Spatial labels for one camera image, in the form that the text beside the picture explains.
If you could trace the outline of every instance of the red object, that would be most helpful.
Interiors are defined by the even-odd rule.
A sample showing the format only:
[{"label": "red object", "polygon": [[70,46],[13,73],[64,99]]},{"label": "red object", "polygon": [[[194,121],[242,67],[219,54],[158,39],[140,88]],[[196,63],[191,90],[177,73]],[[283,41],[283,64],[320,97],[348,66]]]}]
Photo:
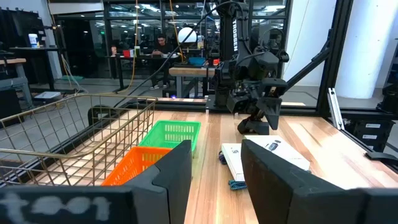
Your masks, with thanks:
[{"label": "red object", "polygon": [[123,50],[123,55],[125,57],[130,57],[130,50]]}]

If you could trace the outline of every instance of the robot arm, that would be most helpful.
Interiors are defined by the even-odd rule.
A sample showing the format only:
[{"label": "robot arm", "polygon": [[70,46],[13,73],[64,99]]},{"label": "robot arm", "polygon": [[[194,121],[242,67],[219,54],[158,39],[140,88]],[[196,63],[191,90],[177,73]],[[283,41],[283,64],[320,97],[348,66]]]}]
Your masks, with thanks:
[{"label": "robot arm", "polygon": [[267,125],[261,122],[266,117],[269,126],[277,129],[279,111],[287,84],[282,79],[270,78],[279,62],[289,61],[284,50],[257,45],[253,52],[248,47],[248,5],[230,4],[218,9],[220,15],[220,58],[213,81],[215,83],[215,106],[227,107],[232,113],[250,114],[238,127],[239,132],[255,130],[267,134]]}]

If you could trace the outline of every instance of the person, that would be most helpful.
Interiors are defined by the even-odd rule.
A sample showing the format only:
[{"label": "person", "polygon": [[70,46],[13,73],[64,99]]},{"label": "person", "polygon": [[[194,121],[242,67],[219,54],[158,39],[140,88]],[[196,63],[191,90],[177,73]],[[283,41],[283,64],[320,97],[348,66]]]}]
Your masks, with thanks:
[{"label": "person", "polygon": [[[173,51],[171,45],[166,43],[166,35],[165,34],[159,34],[157,36],[157,48],[152,52],[152,55],[164,55],[164,54],[169,54]],[[150,67],[151,73],[153,74],[156,72],[164,63],[164,60],[153,60],[152,66]],[[167,83],[168,83],[168,77],[169,77],[169,68],[170,68],[170,63],[167,62],[163,66],[163,88],[167,88]],[[152,77],[152,86],[149,88],[150,90],[155,90],[158,89],[159,86],[157,85],[157,79],[156,75]]]}]

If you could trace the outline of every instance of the label on box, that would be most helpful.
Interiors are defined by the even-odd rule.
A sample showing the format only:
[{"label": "label on box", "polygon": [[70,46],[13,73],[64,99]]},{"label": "label on box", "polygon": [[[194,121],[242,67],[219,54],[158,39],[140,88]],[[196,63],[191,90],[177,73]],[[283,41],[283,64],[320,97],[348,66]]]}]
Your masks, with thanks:
[{"label": "label on box", "polygon": [[373,135],[373,134],[364,134],[362,135],[363,139],[377,139],[377,135]]},{"label": "label on box", "polygon": [[380,128],[381,124],[366,124],[367,128]]}]

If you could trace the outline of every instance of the white box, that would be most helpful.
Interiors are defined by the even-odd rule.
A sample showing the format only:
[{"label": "white box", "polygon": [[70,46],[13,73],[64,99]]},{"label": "white box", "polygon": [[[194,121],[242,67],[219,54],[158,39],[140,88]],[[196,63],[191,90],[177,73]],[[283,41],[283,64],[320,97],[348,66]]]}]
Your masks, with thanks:
[{"label": "white box", "polygon": [[221,144],[221,150],[235,181],[244,181],[241,148],[242,145],[240,143]]},{"label": "white box", "polygon": [[[296,165],[297,167],[308,171],[310,162],[306,160],[292,146],[285,142],[280,136],[244,136],[245,139],[252,140],[254,143],[264,149],[273,152],[275,155]],[[244,181],[243,167],[241,159],[240,143],[224,143],[221,145],[225,160],[234,177],[235,181]]]}]

